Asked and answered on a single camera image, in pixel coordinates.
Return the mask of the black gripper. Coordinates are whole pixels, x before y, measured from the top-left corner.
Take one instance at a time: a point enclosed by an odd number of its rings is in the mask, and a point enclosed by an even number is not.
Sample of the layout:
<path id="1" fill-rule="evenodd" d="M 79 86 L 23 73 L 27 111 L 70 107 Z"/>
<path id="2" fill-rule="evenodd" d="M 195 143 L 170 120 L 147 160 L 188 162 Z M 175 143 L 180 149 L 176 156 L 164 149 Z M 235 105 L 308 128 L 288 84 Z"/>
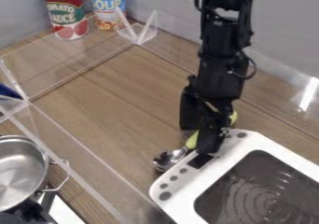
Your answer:
<path id="1" fill-rule="evenodd" d="M 188 76 L 188 85 L 180 95 L 179 127 L 198 130 L 198 152 L 216 153 L 231 130 L 234 101 L 240 98 L 250 78 L 250 58 L 238 53 L 231 57 L 199 56 L 198 73 Z M 202 108 L 210 111 L 202 117 Z"/>

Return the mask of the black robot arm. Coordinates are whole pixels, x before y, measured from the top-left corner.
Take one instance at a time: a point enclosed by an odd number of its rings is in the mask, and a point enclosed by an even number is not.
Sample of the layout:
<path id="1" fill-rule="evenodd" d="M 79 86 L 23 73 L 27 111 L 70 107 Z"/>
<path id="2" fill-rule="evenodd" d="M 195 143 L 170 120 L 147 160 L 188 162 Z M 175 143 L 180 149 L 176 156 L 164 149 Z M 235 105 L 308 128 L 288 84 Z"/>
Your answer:
<path id="1" fill-rule="evenodd" d="M 216 153 L 231 130 L 234 101 L 255 66 L 244 48 L 254 35 L 254 0 L 195 0 L 200 12 L 198 73 L 188 76 L 180 95 L 179 126 L 196 130 L 196 150 Z"/>

